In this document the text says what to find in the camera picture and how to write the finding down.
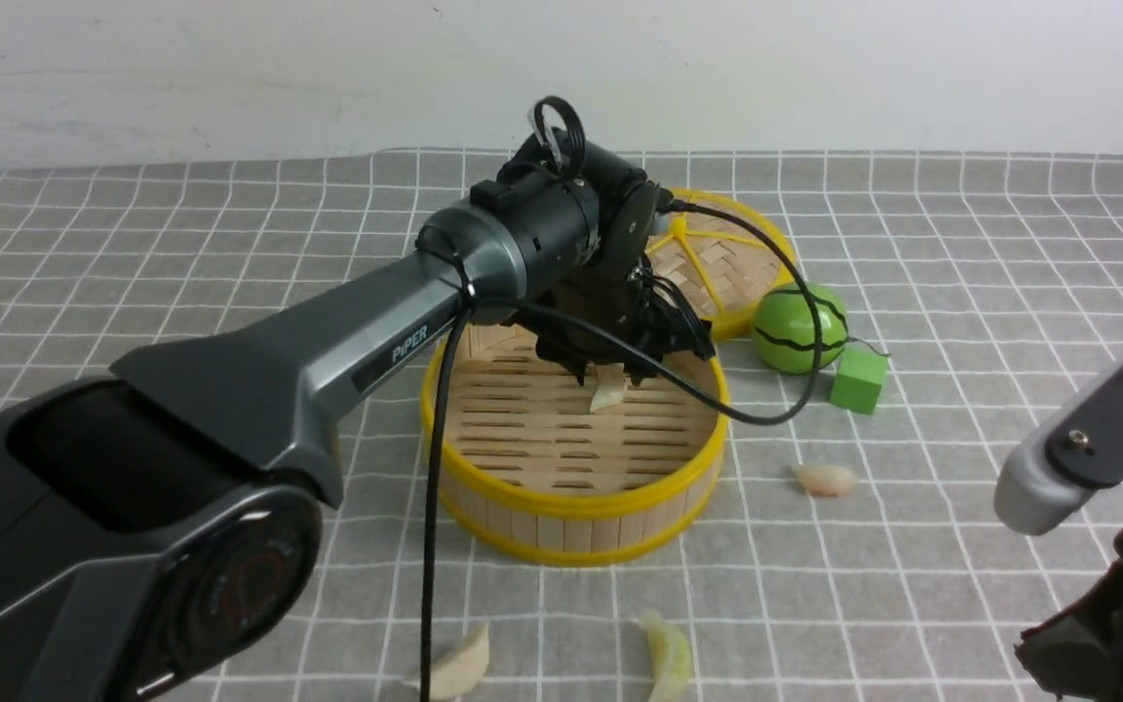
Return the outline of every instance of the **black cable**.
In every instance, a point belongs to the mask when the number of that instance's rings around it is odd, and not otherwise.
[[[454,379],[454,363],[458,355],[462,332],[471,323],[473,306],[463,306],[458,319],[445,341],[445,355],[436,376],[436,412],[433,412],[432,445],[427,456],[427,499],[423,503],[423,602],[419,611],[419,689],[420,701],[432,695],[432,601],[436,600],[436,520],[440,502],[440,455],[445,450],[445,419],[449,410],[449,383]]]
[[[536,119],[544,119],[542,115],[544,101],[536,106]],[[583,128],[579,126],[579,144],[583,142]],[[446,416],[448,414],[449,404],[449,385],[451,379],[454,379],[454,365],[456,359],[456,350],[458,350],[458,343],[462,339],[462,332],[467,325],[471,323],[471,317],[476,311],[478,307],[510,307],[513,310],[521,312],[527,312],[527,314],[536,314],[539,317],[545,317],[545,319],[550,319],[557,322],[572,325],[575,328],[583,329],[588,334],[593,334],[601,338],[604,338],[606,343],[610,343],[623,350],[624,354],[630,356],[636,356],[641,359],[643,364],[647,364],[655,372],[657,372],[661,377],[667,379],[677,385],[687,395],[695,396],[701,403],[707,405],[707,408],[716,410],[722,414],[727,414],[728,418],[732,418],[736,421],[745,422],[754,426],[773,426],[789,421],[789,419],[796,417],[800,410],[803,410],[809,403],[812,396],[812,390],[816,385],[816,379],[821,374],[821,355],[824,350],[824,337],[823,329],[821,329],[821,312],[816,308],[816,300],[809,292],[809,288],[803,281],[803,275],[800,274],[798,268],[794,266],[792,259],[789,259],[783,248],[775,244],[767,235],[758,230],[750,222],[745,221],[742,218],[736,217],[736,215],[730,215],[721,210],[715,210],[712,208],[705,208],[704,204],[687,203],[686,201],[675,200],[669,209],[673,211],[687,211],[696,212],[700,215],[709,215],[713,218],[722,218],[727,221],[734,224],[734,226],[740,226],[748,230],[752,236],[761,240],[770,252],[779,258],[783,266],[786,267],[789,275],[792,275],[794,283],[798,285],[800,293],[803,294],[805,303],[809,307],[809,314],[812,317],[812,328],[814,329],[814,343],[812,344],[812,366],[809,373],[809,379],[803,390],[800,399],[796,403],[785,410],[785,412],[777,414],[777,417],[763,418],[757,414],[749,414],[743,412],[743,410],[737,410],[731,408],[730,404],[725,404],[722,400],[716,399],[716,396],[709,395],[707,392],[692,385],[686,379],[682,377],[681,374],[674,373],[667,366],[660,363],[660,361],[643,354],[639,348],[623,341],[623,339],[615,337],[614,335],[605,331],[605,329],[597,328],[597,326],[590,323],[587,321],[581,320],[579,317],[573,314],[566,314],[565,312],[559,312],[554,310],[551,307],[537,306],[535,302],[522,301],[522,299],[472,299],[469,297],[469,289],[464,290],[463,303],[458,312],[458,317],[454,322],[454,328],[449,331],[449,337],[445,345],[445,355],[440,357],[440,368],[436,377],[436,412],[432,414],[432,443],[431,449],[428,453],[427,463],[427,498],[424,498],[424,511],[423,511],[423,593],[422,593],[422,608],[420,608],[420,619],[419,619],[419,701],[427,702],[431,699],[432,693],[432,601],[433,594],[436,594],[436,522],[439,512],[439,490],[440,490],[440,457],[442,450],[445,450],[445,422]],[[424,248],[424,252],[429,254],[437,255],[442,259],[447,259],[458,268],[458,274],[463,281],[467,281],[465,276],[465,268],[460,258],[454,256],[449,257],[447,255],[441,255],[440,253],[433,252],[433,249]],[[676,290],[678,294],[683,294],[682,290],[673,284],[672,281],[667,279],[658,279],[664,281],[660,283],[661,288],[667,289],[667,294],[670,298],[675,298],[674,291]],[[686,320],[687,326],[691,326],[692,317],[695,317],[699,321],[699,317],[695,316],[695,311],[691,310],[691,307],[686,303],[686,298],[675,298],[675,303],[677,304],[677,313]]]
[[[566,163],[564,165],[554,164],[554,167],[557,168],[558,177],[563,180],[578,177],[584,163],[587,163],[587,134],[583,131],[583,121],[579,119],[578,112],[575,112],[574,107],[570,107],[569,102],[556,97],[556,94],[549,94],[548,98],[540,100],[531,108],[531,117],[536,121],[536,134],[542,136],[551,134],[549,133],[549,125],[544,124],[545,107],[553,107],[558,117],[562,117],[562,125],[565,126],[565,131],[570,137],[570,152],[566,154]]]

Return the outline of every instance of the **screw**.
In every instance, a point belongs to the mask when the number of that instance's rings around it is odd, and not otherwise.
[[[1068,445],[1074,448],[1086,448],[1090,443],[1090,437],[1086,436],[1086,432],[1075,428],[1072,431],[1068,432]]]

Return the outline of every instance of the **yellow rim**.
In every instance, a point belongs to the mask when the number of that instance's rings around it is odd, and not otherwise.
[[[774,240],[775,244],[779,245],[779,248],[783,248],[783,253],[786,254],[789,262],[796,262],[796,254],[794,253],[792,243],[786,239],[783,231],[780,231],[778,227],[774,226],[774,222],[772,222],[770,219],[764,217],[764,215],[757,212],[757,210],[749,208],[748,204],[732,200],[730,197],[718,195],[713,192],[704,190],[679,188],[672,189],[670,191],[674,192],[674,195],[682,197],[683,200],[691,200],[693,203],[703,203],[704,201],[707,201],[709,203],[719,206],[719,208],[732,210],[737,215],[740,215],[741,218],[748,219],[749,224],[752,226],[760,228],[766,236],[770,237],[770,240]],[[763,246],[761,243],[729,234],[705,234],[700,230],[692,230],[691,228],[687,228],[687,215],[681,213],[676,215],[676,217],[673,218],[673,221],[669,222],[667,234],[661,236],[660,239],[655,240],[647,248],[647,252],[651,254],[669,240],[676,240],[678,246],[683,249],[684,255],[691,259],[692,267],[696,268],[696,272],[700,274],[700,283],[705,286],[705,291],[709,292],[709,297],[713,298],[713,304],[718,307],[718,314],[709,320],[713,325],[714,341],[727,341],[729,338],[748,334],[749,329],[751,329],[755,306],[748,306],[741,308],[741,310],[727,309],[727,303],[723,302],[722,298],[713,291],[713,281],[709,280],[709,274],[705,273],[704,266],[700,265],[700,261],[696,258],[694,249],[692,249],[691,244],[687,243],[687,239],[692,236],[712,236],[716,237],[716,239],[743,240],[743,243],[755,246]],[[780,284],[788,283],[793,283],[792,274],[788,274],[786,266],[779,265],[779,274],[775,277],[774,284],[770,284],[770,288],[766,289],[766,292],[769,292],[772,289],[779,288]]]
[[[490,530],[482,528],[482,526],[472,522],[467,514],[459,510],[455,505],[454,501],[445,492],[440,493],[440,503],[445,505],[446,511],[454,517],[454,521],[462,525],[463,528],[467,529],[475,538],[481,539],[481,541],[487,543],[487,545],[503,550],[505,554],[520,558],[522,560],[530,560],[530,563],[539,565],[557,565],[558,567],[584,567],[584,565],[612,565],[612,564],[623,564],[627,560],[633,560],[649,554],[651,550],[658,550],[661,546],[667,545],[677,538],[678,535],[683,534],[684,529],[687,529],[692,522],[696,520],[696,517],[704,512],[705,507],[709,505],[709,499],[713,496],[713,490],[718,487],[718,476],[714,475],[712,481],[709,481],[707,487],[705,487],[704,494],[701,494],[696,505],[691,509],[690,512],[678,517],[678,521],[669,525],[669,528],[661,530],[660,534],[652,538],[647,538],[646,541],[638,543],[636,546],[629,546],[627,548],[619,548],[619,550],[601,550],[596,554],[566,554],[564,550],[546,550],[545,548],[536,548],[533,546],[527,546],[524,544],[519,544],[517,541],[511,541],[511,539],[504,538],[503,536],[495,535]]]
[[[448,337],[441,343],[432,354],[432,361],[427,366],[427,374],[423,377],[423,394],[420,401],[420,410],[423,414],[424,436],[432,436],[433,421],[436,421],[436,376],[440,370],[440,357],[445,355],[445,347]],[[723,376],[721,365],[718,359],[709,361],[709,370],[713,373],[714,383],[718,386],[718,399],[722,403],[730,404],[730,390],[727,386],[727,377]],[[646,484],[637,490],[629,490],[617,494],[596,494],[592,498],[574,498],[567,494],[542,494],[518,487],[515,484],[504,483],[495,476],[486,475],[480,467],[469,459],[448,440],[442,443],[440,462],[442,469],[449,471],[451,475],[487,499],[506,503],[508,505],[520,508],[521,510],[536,514],[567,517],[567,519],[590,519],[602,520],[612,519],[632,512],[646,510],[648,507],[672,499],[678,492],[683,492],[691,484],[694,484],[699,476],[704,474],[713,462],[721,458],[722,446],[727,440],[727,427],[730,418],[727,414],[718,414],[713,434],[709,435],[704,446],[692,456],[691,461],[684,463],[683,467],[674,471],[673,474],[664,476],[656,483]]]

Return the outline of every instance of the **white wall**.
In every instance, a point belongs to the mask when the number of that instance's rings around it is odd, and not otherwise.
[[[0,0],[0,168],[509,147],[548,92],[615,148],[1123,152],[1123,0]]]

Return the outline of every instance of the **watermelon toy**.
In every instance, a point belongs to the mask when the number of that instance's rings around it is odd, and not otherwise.
[[[847,307],[842,299],[824,285],[807,284],[821,316],[824,349],[823,367],[843,350],[847,344]],[[752,343],[757,355],[779,373],[803,374],[812,370],[814,329],[809,302],[797,284],[784,284],[768,292],[752,316]]]

